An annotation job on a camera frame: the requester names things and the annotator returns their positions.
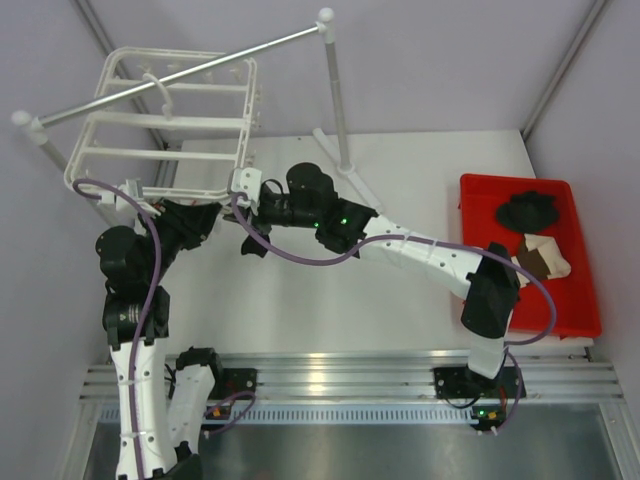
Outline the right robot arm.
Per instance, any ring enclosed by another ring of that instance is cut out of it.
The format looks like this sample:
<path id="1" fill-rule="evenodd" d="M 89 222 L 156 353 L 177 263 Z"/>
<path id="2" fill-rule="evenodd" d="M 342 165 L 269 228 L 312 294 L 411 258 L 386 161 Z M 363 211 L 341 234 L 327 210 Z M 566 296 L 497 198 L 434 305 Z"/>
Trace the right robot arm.
<path id="1" fill-rule="evenodd" d="M 255 168 L 236 168 L 228 182 L 231 208 L 248 234 L 245 254 L 268 252 L 314 266 L 276 248 L 273 227 L 306 228 L 334 258 L 333 266 L 350 258 L 376 261 L 425 275 L 462 299 L 461 323 L 471 334 L 466 382 L 478 396 L 490 396 L 503 384 L 506 333 L 519 299 L 517 267 L 500 244 L 486 249 L 421 237 L 371 207 L 344 199 L 333 179 L 309 162 L 291 167 L 285 183 L 269 182 Z"/>

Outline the white plastic clip hanger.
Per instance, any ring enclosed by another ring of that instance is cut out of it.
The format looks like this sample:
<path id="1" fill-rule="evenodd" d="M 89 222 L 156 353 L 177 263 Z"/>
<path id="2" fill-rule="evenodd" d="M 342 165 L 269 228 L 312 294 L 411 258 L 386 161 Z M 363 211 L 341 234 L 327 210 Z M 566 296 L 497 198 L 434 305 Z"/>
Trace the white plastic clip hanger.
<path id="1" fill-rule="evenodd" d="M 160 80 L 215 59 L 213 52 L 122 47 L 105 61 L 97 96 L 139 83 L 150 89 L 134 108 L 117 102 L 89 113 L 64 171 L 64 182 L 95 178 L 115 186 L 144 162 L 164 162 L 196 179 L 145 185 L 148 199 L 221 202 L 233 169 L 251 164 L 249 139 L 258 120 L 258 65 L 244 58 L 182 78 Z"/>

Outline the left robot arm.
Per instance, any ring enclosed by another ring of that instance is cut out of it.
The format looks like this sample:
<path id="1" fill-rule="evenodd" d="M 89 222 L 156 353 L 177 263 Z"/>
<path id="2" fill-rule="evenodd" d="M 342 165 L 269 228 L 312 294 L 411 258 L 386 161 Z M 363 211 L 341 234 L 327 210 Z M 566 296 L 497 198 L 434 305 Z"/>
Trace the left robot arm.
<path id="1" fill-rule="evenodd" d="M 145 231 L 116 226 L 96 242 L 107 294 L 102 315 L 119 393 L 118 479 L 200 479 L 199 435 L 209 397 L 226 374 L 212 348 L 178 356 L 174 390 L 166 392 L 170 295 L 160 282 L 183 250 L 199 247 L 221 205 L 160 201 Z"/>

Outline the black white-striped sock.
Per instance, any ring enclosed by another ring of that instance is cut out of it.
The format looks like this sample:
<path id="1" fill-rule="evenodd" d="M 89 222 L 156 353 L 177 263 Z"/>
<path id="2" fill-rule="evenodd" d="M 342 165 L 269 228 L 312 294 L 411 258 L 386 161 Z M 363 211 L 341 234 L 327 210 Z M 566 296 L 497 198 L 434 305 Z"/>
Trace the black white-striped sock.
<path id="1" fill-rule="evenodd" d="M 271 244 L 270 237 L 268 235 L 260 235 L 262 242 L 257 241 L 252 236 L 247 236 L 241 245 L 242 255 L 255 255 L 260 258 L 264 258 L 269 251 L 268 247 L 264 244 Z"/>

